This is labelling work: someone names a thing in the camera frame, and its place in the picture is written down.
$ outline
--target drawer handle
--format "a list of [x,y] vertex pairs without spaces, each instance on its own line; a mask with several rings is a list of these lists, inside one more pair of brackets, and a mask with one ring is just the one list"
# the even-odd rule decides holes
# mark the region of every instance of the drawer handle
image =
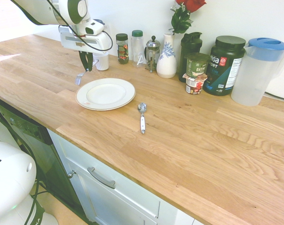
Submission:
[[98,180],[100,183],[108,186],[109,188],[115,189],[115,181],[108,181],[102,177],[100,177],[98,174],[95,173],[95,167],[89,167],[87,168],[87,171],[96,179]]
[[68,173],[68,178],[71,179],[76,172],[72,170],[72,172]]

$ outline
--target blue floral vase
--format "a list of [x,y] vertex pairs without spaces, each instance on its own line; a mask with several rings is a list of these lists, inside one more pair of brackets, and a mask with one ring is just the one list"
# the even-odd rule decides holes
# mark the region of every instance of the blue floral vase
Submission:
[[156,66],[158,76],[172,78],[176,74],[177,62],[173,50],[174,35],[169,32],[164,34],[164,48]]

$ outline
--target spoon handle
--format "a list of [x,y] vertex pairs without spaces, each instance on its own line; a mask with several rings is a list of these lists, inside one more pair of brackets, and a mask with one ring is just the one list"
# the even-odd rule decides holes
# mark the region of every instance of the spoon handle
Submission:
[[144,134],[146,130],[145,117],[141,114],[141,133]]

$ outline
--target french press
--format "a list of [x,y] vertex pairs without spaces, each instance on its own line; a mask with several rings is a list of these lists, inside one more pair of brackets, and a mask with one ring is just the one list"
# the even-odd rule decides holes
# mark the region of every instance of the french press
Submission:
[[160,56],[160,42],[155,40],[155,36],[151,37],[152,40],[149,40],[146,44],[145,48],[145,58],[147,60],[146,69],[152,73],[152,71],[156,71],[157,61]]

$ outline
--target red rose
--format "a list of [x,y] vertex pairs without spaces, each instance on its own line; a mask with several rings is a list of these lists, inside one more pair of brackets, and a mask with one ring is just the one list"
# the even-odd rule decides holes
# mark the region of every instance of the red rose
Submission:
[[180,5],[182,2],[187,7],[187,9],[192,13],[199,9],[201,6],[206,4],[205,0],[176,0]]
[[182,2],[184,3],[184,5],[186,5],[188,0],[176,0],[176,2],[178,3],[178,5],[180,5]]

